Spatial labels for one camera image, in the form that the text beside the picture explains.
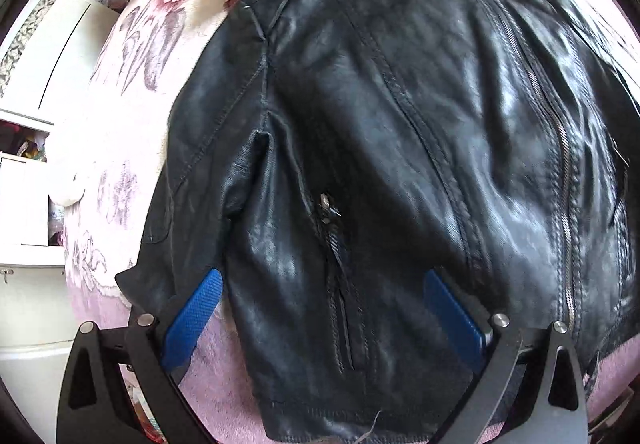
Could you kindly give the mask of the black leather jacket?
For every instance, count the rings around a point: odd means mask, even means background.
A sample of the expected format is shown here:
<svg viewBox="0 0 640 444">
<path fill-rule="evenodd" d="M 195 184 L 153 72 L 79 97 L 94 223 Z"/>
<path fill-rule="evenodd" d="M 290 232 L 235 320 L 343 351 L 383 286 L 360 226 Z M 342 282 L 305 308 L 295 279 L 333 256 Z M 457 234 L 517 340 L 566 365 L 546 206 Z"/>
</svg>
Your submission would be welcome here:
<svg viewBox="0 0 640 444">
<path fill-rule="evenodd" d="M 168 121 L 117 284 L 171 320 L 224 281 L 266 435 L 420 442 L 472 380 L 427 311 L 639 331 L 639 108 L 571 0 L 241 0 Z"/>
</svg>

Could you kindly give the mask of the floral pink bed blanket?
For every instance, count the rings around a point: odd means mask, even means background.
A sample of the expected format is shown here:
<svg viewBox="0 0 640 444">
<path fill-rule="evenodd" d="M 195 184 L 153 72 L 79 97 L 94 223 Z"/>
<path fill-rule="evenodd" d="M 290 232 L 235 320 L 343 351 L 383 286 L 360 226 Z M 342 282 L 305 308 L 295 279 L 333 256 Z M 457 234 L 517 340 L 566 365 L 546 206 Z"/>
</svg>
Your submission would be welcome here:
<svg viewBox="0 0 640 444">
<path fill-rule="evenodd" d="M 134 267 L 178 95 L 232 8 L 241 0 L 133 0 L 102 48 L 89 87 L 50 145 L 74 197 L 65 218 L 65 266 L 76 312 L 102 327 L 134 309 L 118 274 Z M 611 0 L 571 0 L 602 36 L 634 100 L 639 45 Z M 639 331 L 582 372 L 597 417 L 639 372 Z M 223 443 L 292 443 L 268 438 L 224 290 L 186 365 L 180 390 Z"/>
</svg>

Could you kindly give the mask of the white wardrobe cabinet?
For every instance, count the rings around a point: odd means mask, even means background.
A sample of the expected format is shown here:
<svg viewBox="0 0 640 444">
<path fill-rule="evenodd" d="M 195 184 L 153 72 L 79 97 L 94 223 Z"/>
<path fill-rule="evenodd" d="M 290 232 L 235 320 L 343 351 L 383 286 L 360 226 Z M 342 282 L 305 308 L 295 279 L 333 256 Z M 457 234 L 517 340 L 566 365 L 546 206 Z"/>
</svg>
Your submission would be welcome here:
<svg viewBox="0 0 640 444">
<path fill-rule="evenodd" d="M 48 143 L 116 20 L 95 0 L 28 0 L 1 44 L 1 390 L 43 443 L 77 329 Z"/>
</svg>

